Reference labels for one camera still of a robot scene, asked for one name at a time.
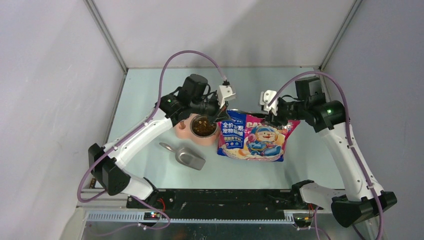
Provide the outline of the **colourful cat food bag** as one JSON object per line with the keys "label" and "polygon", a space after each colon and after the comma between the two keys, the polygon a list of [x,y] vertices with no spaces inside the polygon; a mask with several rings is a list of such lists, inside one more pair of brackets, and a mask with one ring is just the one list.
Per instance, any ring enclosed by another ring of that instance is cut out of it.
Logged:
{"label": "colourful cat food bag", "polygon": [[283,162],[286,141],[301,123],[289,120],[281,128],[265,123],[261,114],[228,110],[230,119],[218,123],[217,154],[235,160]]}

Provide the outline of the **metal food scoop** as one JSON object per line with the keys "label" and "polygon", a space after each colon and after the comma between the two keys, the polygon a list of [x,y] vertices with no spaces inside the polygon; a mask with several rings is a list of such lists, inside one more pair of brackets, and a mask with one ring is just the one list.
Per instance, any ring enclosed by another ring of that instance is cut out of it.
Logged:
{"label": "metal food scoop", "polygon": [[189,147],[173,148],[164,142],[160,142],[159,145],[175,153],[176,161],[183,166],[200,171],[206,163],[206,160],[202,156]]}

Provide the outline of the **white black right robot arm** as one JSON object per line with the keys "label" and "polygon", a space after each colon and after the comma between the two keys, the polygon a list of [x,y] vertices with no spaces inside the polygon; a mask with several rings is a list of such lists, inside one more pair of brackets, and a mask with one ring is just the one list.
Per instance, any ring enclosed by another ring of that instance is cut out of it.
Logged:
{"label": "white black right robot arm", "polygon": [[392,191],[385,191],[368,167],[349,123],[347,104],[327,101],[325,93],[313,92],[318,77],[295,80],[297,97],[286,101],[280,92],[267,90],[260,104],[267,112],[266,122],[282,127],[290,120],[305,121],[313,127],[328,148],[339,171],[344,190],[327,188],[312,180],[292,186],[291,204],[304,209],[309,204],[330,210],[345,228],[380,216],[397,203]]}

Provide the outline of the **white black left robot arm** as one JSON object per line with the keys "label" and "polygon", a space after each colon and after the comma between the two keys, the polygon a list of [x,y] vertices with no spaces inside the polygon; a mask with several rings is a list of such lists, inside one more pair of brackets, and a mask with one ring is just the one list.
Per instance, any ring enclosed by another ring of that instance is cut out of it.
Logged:
{"label": "white black left robot arm", "polygon": [[155,187],[146,178],[131,176],[125,167],[146,145],[191,115],[206,116],[212,123],[228,120],[228,102],[236,93],[224,80],[218,89],[205,93],[209,87],[205,77],[189,75],[173,92],[160,98],[151,113],[123,136],[104,146],[94,143],[88,148],[89,171],[110,196],[120,193],[138,198],[145,208],[158,202]]}

